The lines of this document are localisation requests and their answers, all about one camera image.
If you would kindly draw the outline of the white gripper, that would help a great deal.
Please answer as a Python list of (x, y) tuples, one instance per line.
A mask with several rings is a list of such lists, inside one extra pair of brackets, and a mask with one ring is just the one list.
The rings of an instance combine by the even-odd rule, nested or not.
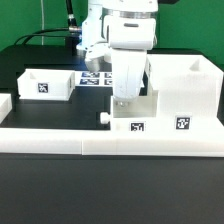
[(112, 50), (112, 88), (116, 102), (130, 103), (139, 96), (146, 58), (144, 50)]

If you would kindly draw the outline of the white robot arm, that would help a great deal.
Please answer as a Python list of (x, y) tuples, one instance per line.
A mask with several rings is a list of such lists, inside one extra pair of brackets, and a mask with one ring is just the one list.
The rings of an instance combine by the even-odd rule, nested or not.
[(158, 0), (90, 0), (80, 48), (90, 72), (112, 66), (113, 99), (120, 104), (140, 93), (147, 51), (156, 44)]

